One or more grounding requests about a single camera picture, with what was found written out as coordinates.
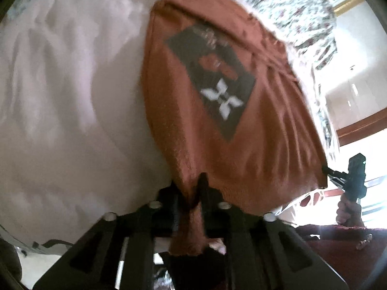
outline white bedsheet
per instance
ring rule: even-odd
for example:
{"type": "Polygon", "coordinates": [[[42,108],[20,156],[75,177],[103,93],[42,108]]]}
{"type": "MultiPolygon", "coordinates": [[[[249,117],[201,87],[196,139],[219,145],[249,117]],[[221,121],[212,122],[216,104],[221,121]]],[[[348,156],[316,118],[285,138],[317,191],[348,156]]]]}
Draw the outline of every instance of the white bedsheet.
{"type": "Polygon", "coordinates": [[[155,1],[36,0],[1,24],[0,234],[8,241],[74,243],[105,212],[133,212],[169,185],[139,85],[155,1]]]}

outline bed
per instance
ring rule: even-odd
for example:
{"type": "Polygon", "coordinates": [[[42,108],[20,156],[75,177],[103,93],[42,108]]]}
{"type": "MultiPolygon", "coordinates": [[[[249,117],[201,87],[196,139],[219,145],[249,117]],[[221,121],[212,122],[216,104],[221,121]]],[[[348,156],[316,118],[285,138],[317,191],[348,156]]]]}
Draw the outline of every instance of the bed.
{"type": "MultiPolygon", "coordinates": [[[[62,254],[104,213],[133,212],[169,185],[138,81],[156,1],[15,0],[3,18],[0,235],[7,241],[62,254]]],[[[325,0],[234,1],[285,42],[333,162],[337,138],[313,76],[335,52],[332,8],[325,0]]]]}

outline orange cloth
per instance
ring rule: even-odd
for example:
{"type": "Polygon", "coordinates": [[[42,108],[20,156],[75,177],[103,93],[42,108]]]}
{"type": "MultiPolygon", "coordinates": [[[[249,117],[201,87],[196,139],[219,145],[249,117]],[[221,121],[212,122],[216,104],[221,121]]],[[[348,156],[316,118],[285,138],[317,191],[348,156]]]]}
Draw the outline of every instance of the orange cloth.
{"type": "MultiPolygon", "coordinates": [[[[189,202],[201,172],[225,201],[256,215],[327,186],[285,47],[235,2],[156,3],[142,87],[154,139],[189,202]]],[[[197,254],[199,207],[187,217],[177,239],[190,241],[183,253],[197,254]]]]}

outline human hand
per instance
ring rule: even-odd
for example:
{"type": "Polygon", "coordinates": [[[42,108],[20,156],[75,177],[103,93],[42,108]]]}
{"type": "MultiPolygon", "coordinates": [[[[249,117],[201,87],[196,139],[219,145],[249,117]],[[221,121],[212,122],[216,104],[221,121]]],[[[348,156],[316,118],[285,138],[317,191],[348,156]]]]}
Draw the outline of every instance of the human hand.
{"type": "Polygon", "coordinates": [[[337,207],[339,207],[339,209],[336,211],[336,222],[339,225],[347,227],[364,226],[364,223],[361,220],[361,206],[358,203],[351,202],[347,199],[345,193],[341,195],[337,207]]]}

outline screw head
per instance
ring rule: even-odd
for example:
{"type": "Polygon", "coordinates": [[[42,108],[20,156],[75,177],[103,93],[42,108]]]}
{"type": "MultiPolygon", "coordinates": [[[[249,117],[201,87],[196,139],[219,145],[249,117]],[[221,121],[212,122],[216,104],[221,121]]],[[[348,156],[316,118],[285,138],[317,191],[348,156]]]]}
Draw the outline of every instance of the screw head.
{"type": "Polygon", "coordinates": [[[149,208],[150,209],[159,209],[161,208],[163,205],[159,202],[159,201],[152,201],[148,204],[149,208]]]}
{"type": "Polygon", "coordinates": [[[117,214],[115,213],[106,213],[103,215],[103,220],[105,221],[114,221],[117,219],[117,214]]]}
{"type": "Polygon", "coordinates": [[[218,207],[219,207],[219,209],[226,210],[226,209],[230,209],[231,205],[229,203],[227,203],[227,202],[220,202],[218,204],[218,207]]]}
{"type": "Polygon", "coordinates": [[[264,214],[264,220],[267,222],[274,222],[277,217],[273,213],[264,214]]]}

